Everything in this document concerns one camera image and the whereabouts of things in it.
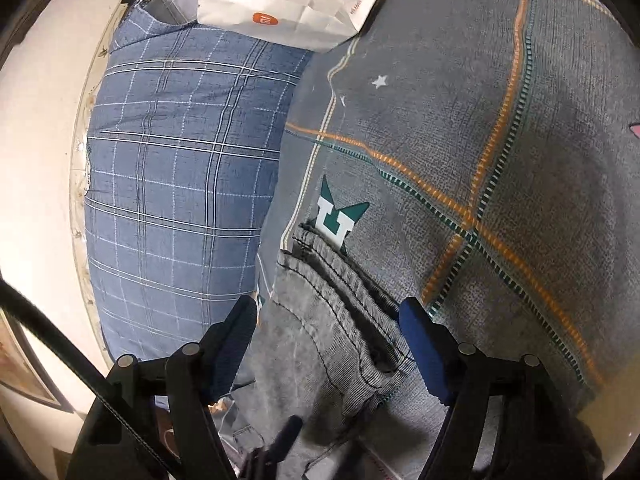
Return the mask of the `grey denim pants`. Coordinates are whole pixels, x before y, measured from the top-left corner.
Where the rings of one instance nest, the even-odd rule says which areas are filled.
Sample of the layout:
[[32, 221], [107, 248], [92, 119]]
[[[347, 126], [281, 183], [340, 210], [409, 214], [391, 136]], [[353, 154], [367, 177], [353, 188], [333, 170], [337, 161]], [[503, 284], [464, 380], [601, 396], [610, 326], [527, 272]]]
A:
[[247, 455], [297, 415], [304, 426], [278, 478], [418, 478], [446, 408], [427, 392], [397, 319], [349, 258], [296, 228], [232, 394], [230, 443]]

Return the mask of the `grey patterned bed sheet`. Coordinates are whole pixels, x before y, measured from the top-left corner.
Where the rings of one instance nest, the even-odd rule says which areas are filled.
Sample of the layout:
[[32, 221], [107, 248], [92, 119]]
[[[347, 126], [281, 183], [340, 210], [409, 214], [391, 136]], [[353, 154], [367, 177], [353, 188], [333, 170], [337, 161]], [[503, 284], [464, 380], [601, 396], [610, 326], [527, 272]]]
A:
[[413, 297], [485, 356], [540, 359], [610, 476], [639, 443], [638, 26], [611, 0], [378, 0], [295, 91], [262, 304], [309, 226], [398, 326]]

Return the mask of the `framed wall picture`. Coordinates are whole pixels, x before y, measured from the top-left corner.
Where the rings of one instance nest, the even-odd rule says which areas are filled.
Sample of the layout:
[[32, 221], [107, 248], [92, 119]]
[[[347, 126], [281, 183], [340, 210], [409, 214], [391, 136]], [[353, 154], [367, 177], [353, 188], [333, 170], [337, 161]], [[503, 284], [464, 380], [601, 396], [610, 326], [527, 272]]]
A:
[[1, 385], [48, 408], [73, 413], [70, 402], [36, 357], [23, 326], [4, 311], [1, 311], [0, 325]]

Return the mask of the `white paper shopping bag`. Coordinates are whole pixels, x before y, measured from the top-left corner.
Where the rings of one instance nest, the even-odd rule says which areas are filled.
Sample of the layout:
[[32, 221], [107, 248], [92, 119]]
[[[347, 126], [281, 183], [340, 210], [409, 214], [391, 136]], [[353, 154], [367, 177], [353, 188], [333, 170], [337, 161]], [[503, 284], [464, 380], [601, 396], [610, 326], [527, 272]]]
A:
[[376, 0], [196, 0], [202, 25], [314, 52], [355, 37]]

